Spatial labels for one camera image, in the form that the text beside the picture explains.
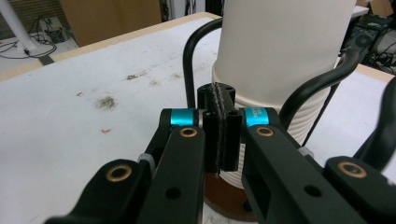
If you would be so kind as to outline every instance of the black mounting arm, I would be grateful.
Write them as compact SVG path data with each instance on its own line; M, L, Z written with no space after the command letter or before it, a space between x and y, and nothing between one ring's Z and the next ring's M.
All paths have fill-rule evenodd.
M396 78L385 88L377 127L354 158L382 171L396 148Z
M379 171L348 157L322 169L299 152L273 108L237 110L234 94L208 84L198 90L200 110L164 109L138 162L106 164L70 214L46 223L201 223L204 174L232 169L240 139L243 185L260 223L396 222L396 187Z

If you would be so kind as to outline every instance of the table surface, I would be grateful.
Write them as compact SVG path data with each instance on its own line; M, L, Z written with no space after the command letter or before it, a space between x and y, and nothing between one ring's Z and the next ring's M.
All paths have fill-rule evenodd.
M0 73L0 223L65 215L103 164L136 160L161 110L186 106L184 44L215 18L194 14L57 55L54 64ZM206 36L194 52L196 87L211 81L219 36ZM367 138L391 79L360 65L343 81L308 143L320 164L351 156ZM385 171L393 181L395 164ZM205 206L203 223L239 222Z

